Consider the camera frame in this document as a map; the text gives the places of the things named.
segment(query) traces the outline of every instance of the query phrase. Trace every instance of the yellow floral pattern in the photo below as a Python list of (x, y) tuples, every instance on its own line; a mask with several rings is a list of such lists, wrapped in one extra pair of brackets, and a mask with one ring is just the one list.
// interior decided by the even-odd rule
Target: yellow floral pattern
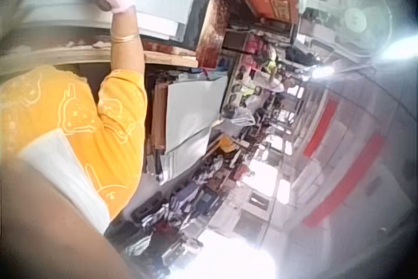
[(113, 218), (138, 185), (146, 106), (144, 77), (134, 71), (112, 71), (96, 106), (83, 78), (51, 66), (36, 68), (0, 87), (0, 161), (62, 129)]

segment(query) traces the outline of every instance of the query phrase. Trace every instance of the red wall stripe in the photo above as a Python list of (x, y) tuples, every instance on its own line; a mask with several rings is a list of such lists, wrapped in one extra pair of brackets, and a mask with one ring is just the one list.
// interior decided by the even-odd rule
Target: red wall stripe
[(312, 135), (311, 140), (309, 141), (308, 145), (306, 145), (305, 151), (303, 152), (306, 157), (312, 157), (314, 152), (321, 144), (332, 120), (332, 117), (334, 117), (337, 105), (338, 101), (334, 99), (328, 100), (327, 105), (325, 106), (325, 110), (322, 113), (322, 117), (318, 123), (318, 126), (316, 127), (315, 133)]
[(335, 187), (334, 191), (304, 219), (303, 222), (305, 225), (308, 227), (316, 227), (345, 201), (373, 165), (384, 142), (385, 139), (377, 132), (369, 138), (361, 153), (350, 166), (340, 183)]

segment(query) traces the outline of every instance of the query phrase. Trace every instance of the skin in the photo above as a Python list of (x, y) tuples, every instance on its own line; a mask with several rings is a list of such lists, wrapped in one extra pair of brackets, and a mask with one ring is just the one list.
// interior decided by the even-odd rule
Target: skin
[[(111, 32), (138, 33), (134, 7), (114, 14)], [(113, 44), (110, 63), (143, 74), (139, 37)], [(12, 161), (0, 169), (0, 180), (5, 278), (134, 278), (108, 241), (34, 168)]]

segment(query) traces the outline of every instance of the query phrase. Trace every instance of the bracelet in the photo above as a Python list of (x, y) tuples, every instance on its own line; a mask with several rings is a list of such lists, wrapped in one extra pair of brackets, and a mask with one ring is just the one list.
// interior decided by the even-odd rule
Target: bracelet
[(134, 39), (137, 39), (137, 38), (138, 38), (138, 34), (132, 34), (128, 36), (114, 36), (110, 34), (110, 40), (115, 44), (121, 43), (121, 42), (133, 41)]

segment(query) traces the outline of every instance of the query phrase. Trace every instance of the electric fan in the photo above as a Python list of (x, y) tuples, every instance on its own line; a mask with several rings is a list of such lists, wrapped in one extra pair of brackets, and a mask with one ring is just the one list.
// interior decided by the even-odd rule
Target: electric fan
[(299, 13), (307, 8), (317, 10), (319, 23), (335, 34), (333, 41), (329, 36), (319, 40), (355, 56), (373, 56), (391, 38), (392, 15), (385, 0), (299, 0)]

